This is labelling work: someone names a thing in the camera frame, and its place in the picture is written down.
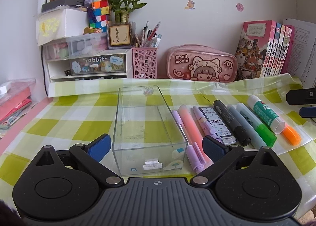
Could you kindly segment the green cap highlighter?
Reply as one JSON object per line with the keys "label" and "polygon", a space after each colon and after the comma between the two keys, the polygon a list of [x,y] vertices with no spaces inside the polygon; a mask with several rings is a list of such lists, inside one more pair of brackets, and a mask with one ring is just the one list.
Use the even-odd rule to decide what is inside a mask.
{"label": "green cap highlighter", "polygon": [[236,109],[259,134],[265,144],[272,148],[277,140],[273,132],[243,103],[238,103]]}

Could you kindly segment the clear tray with pink books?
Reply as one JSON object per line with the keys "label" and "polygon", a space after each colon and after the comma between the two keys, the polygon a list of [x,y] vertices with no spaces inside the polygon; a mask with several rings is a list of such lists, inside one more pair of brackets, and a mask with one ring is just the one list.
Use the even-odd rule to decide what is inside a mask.
{"label": "clear tray with pink books", "polygon": [[33,85],[35,79],[13,80],[1,85],[1,135],[36,105],[31,98]]}

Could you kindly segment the white green glue stick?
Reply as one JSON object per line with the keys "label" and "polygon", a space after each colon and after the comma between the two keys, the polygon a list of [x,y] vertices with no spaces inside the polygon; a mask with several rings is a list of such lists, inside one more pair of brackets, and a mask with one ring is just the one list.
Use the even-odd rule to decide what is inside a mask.
{"label": "white green glue stick", "polygon": [[285,129],[285,121],[261,99],[252,95],[248,98],[248,106],[270,130],[278,135]]}

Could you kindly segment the orange cap highlighter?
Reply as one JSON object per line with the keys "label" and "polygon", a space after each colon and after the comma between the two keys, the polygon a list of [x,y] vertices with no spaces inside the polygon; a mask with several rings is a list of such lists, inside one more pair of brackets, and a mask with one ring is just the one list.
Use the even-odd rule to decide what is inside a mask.
{"label": "orange cap highlighter", "polygon": [[293,146],[300,144],[302,141],[300,134],[287,123],[282,131],[282,135],[287,139],[288,143]]}

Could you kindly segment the rubik cube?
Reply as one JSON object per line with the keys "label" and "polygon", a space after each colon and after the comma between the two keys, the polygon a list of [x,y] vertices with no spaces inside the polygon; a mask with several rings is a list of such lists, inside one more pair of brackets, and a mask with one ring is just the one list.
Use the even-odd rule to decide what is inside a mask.
{"label": "rubik cube", "polygon": [[103,33],[107,31],[110,22],[110,7],[108,0],[99,0],[92,3],[89,14],[90,28],[99,28]]}

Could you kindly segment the blue spine book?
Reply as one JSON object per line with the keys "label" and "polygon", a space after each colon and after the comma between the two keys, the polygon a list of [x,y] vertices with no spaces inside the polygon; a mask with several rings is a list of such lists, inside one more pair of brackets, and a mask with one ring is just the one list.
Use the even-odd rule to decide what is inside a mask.
{"label": "blue spine book", "polygon": [[281,33],[281,24],[277,22],[276,27],[275,27],[274,41],[273,41],[273,45],[271,48],[269,62],[268,62],[267,68],[266,68],[265,77],[269,77],[271,75],[273,62],[274,62],[274,59],[275,59],[275,56],[277,53],[277,47],[278,47],[278,41],[280,39],[280,33]]}

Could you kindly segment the black grey marker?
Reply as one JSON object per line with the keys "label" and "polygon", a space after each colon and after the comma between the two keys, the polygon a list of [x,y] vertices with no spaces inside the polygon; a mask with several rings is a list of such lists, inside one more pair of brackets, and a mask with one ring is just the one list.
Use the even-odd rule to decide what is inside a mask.
{"label": "black grey marker", "polygon": [[245,131],[244,127],[239,123],[239,121],[227,109],[227,107],[220,100],[215,100],[213,105],[214,109],[227,124],[241,146],[249,145],[251,142],[251,137]]}

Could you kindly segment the purple cartoon pen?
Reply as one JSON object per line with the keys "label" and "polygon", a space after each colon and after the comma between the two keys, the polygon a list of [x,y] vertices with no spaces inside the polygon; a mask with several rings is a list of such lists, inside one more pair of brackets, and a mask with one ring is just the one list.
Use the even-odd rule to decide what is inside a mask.
{"label": "purple cartoon pen", "polygon": [[197,106],[193,107],[194,115],[196,116],[196,119],[198,120],[198,123],[200,124],[200,127],[202,128],[203,132],[206,136],[211,136],[218,142],[223,144],[223,141],[220,136],[216,134],[216,130],[213,128],[213,126],[209,123],[209,121],[206,119],[204,114],[199,110]]}

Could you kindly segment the white cardboard box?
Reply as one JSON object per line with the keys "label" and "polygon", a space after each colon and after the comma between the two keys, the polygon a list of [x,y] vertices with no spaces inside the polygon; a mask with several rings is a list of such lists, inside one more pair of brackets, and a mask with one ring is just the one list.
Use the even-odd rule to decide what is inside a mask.
{"label": "white cardboard box", "polygon": [[36,40],[43,46],[54,40],[83,34],[88,27],[87,12],[61,7],[38,14],[36,19]]}

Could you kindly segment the pink highlighter pen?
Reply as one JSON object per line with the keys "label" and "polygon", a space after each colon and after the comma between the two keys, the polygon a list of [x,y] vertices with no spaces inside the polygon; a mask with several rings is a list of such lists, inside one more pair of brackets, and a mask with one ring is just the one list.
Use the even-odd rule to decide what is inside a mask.
{"label": "pink highlighter pen", "polygon": [[209,159],[209,157],[203,152],[203,148],[202,148],[203,136],[200,133],[200,130],[197,127],[196,123],[194,122],[194,119],[192,115],[190,114],[189,109],[186,107],[186,105],[181,105],[178,109],[178,113],[184,123],[187,133],[189,134],[191,142],[196,143],[198,148],[200,149],[206,161],[206,166],[208,167],[212,165],[213,161],[211,161],[211,159]]}

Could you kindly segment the printed paper stack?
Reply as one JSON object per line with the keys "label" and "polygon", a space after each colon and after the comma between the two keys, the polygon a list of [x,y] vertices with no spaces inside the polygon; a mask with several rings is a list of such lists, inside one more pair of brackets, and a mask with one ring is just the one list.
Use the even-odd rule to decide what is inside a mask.
{"label": "printed paper stack", "polygon": [[315,87],[315,23],[286,18],[285,25],[294,27],[293,44],[287,72],[297,77],[304,88]]}

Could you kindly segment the clear plastic organizer box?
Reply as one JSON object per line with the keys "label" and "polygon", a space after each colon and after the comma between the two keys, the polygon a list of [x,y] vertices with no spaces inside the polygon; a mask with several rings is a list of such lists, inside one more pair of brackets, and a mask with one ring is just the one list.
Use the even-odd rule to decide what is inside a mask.
{"label": "clear plastic organizer box", "polygon": [[122,176],[181,170],[187,140],[158,86],[118,90],[113,153]]}

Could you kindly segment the lilac mechanical pencil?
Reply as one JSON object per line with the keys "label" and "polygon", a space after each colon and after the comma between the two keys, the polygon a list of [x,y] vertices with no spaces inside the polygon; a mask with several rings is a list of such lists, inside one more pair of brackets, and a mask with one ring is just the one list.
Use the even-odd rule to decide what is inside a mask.
{"label": "lilac mechanical pencil", "polygon": [[197,143],[191,140],[189,133],[187,132],[187,130],[184,126],[184,123],[183,123],[180,115],[178,114],[178,112],[176,110],[172,110],[172,115],[174,116],[176,123],[178,124],[179,128],[183,132],[183,134],[188,142],[188,146],[186,149],[186,155],[187,155],[187,158],[190,162],[190,165],[191,165],[192,169],[194,170],[194,172],[196,174],[199,174],[205,168],[205,164],[206,164],[205,158],[202,155],[202,152],[200,151],[200,148],[198,147]]}

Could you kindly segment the pencil lead refill case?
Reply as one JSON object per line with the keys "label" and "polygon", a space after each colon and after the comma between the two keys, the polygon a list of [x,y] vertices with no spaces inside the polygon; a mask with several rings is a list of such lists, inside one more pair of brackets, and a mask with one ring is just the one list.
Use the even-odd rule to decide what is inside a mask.
{"label": "pencil lead refill case", "polygon": [[204,114],[211,126],[215,129],[217,136],[221,137],[222,142],[226,146],[236,143],[236,138],[213,106],[200,107],[199,110]]}

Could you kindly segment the blue grey marker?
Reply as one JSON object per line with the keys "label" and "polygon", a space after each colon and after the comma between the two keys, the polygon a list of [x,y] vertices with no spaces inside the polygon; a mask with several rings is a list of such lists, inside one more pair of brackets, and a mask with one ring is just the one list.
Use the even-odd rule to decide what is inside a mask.
{"label": "blue grey marker", "polygon": [[235,109],[232,104],[227,105],[229,112],[238,120],[241,126],[245,129],[246,133],[251,137],[251,144],[257,150],[262,146],[266,146],[266,143],[255,131],[255,129],[248,123],[248,121]]}

